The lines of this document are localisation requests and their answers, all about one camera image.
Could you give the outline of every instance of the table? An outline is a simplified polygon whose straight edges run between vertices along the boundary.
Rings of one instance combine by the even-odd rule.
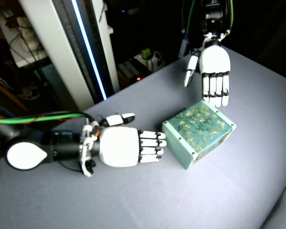
[[[0,27],[1,27],[1,30],[3,32],[3,35],[4,35],[7,43],[9,44],[17,36],[18,31],[16,28],[9,28],[9,27],[5,26],[5,23],[6,23],[6,21],[5,21],[4,17],[0,14]],[[21,45],[21,39],[20,38],[15,40],[12,43],[11,47],[17,53],[19,53],[22,57],[25,58],[25,59],[23,59],[17,53],[15,53],[12,49],[10,50],[10,52],[14,58],[14,61],[19,68],[24,67],[24,66],[28,65],[29,63],[35,62],[35,59],[37,61],[39,61],[39,60],[44,59],[48,56],[47,53],[45,52],[45,50],[38,50],[38,55],[37,55],[36,51],[32,51],[32,53],[35,57],[35,59],[34,59],[30,52],[24,51],[24,49],[22,48],[22,45]]]
[[[184,170],[166,148],[158,163],[113,168],[96,159],[87,178],[57,163],[17,171],[0,160],[0,229],[254,229],[286,186],[286,78],[227,50],[232,63],[228,107],[237,129]],[[161,122],[201,99],[201,78],[183,88],[189,56],[87,110],[136,113],[129,124]],[[80,131],[84,120],[60,129]]]

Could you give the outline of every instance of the black metal panel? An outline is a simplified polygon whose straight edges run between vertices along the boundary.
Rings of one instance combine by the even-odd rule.
[[[88,55],[88,50],[84,43],[84,39],[72,6],[72,2],[70,0],[53,0],[53,3],[61,20],[61,23],[63,24],[64,30],[67,34],[68,40],[70,42],[76,60],[81,68],[82,74],[88,85],[90,93],[92,94],[93,100],[95,103],[98,103],[103,100],[102,93],[90,57]],[[105,93],[108,97],[114,94],[114,91],[107,67],[107,62],[102,49],[102,42],[96,24],[97,22],[94,21],[94,24],[90,25],[90,21],[87,22],[84,20],[84,18],[86,18],[85,15],[87,14],[85,8],[81,7],[81,4],[79,2],[78,2],[78,7],[81,12],[82,21],[85,26],[90,46],[92,48],[92,53],[94,55],[99,75]]]

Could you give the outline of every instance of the robotic hand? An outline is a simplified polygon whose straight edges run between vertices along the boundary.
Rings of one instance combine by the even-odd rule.
[[[161,147],[166,146],[165,134],[120,126],[134,118],[134,114],[115,114],[100,124],[87,119],[81,137],[71,131],[42,133],[34,130],[10,145],[6,159],[20,170],[33,169],[42,163],[78,159],[82,172],[88,177],[93,173],[94,156],[112,167],[159,161],[163,154]]]
[[[198,71],[203,81],[203,99],[216,107],[227,106],[231,63],[228,53],[221,47],[221,41],[230,34],[233,19],[227,21],[229,15],[227,0],[203,0],[202,4],[205,12],[203,50],[191,53],[184,86],[190,84],[193,74]]]

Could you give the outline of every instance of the teal box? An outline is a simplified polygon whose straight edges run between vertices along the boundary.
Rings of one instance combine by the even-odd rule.
[[[167,146],[186,169],[225,141],[235,128],[235,123],[206,101],[162,123]]]

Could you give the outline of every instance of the blue light strip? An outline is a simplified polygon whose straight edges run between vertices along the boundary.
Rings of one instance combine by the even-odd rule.
[[[73,5],[73,8],[74,8],[74,11],[75,11],[77,22],[78,22],[78,24],[80,26],[80,29],[81,29],[81,32],[82,32],[82,36],[84,38],[84,42],[85,42],[86,48],[88,50],[88,54],[89,54],[89,57],[90,57],[90,60],[91,60],[91,63],[92,63],[92,66],[93,66],[93,69],[94,69],[94,72],[95,72],[95,75],[96,75],[97,82],[99,83],[99,86],[100,86],[100,90],[101,90],[103,99],[106,100],[107,96],[106,96],[106,93],[105,93],[104,88],[103,88],[103,84],[102,84],[102,81],[101,81],[101,78],[100,78],[99,71],[98,71],[98,69],[96,67],[96,63],[95,63],[95,60],[94,60],[92,49],[91,49],[91,46],[90,46],[89,41],[88,41],[88,37],[87,37],[87,34],[86,34],[86,30],[85,30],[84,24],[82,22],[82,17],[81,17],[80,10],[78,9],[78,5],[77,5],[76,0],[71,0],[71,1],[72,1],[72,5]]]

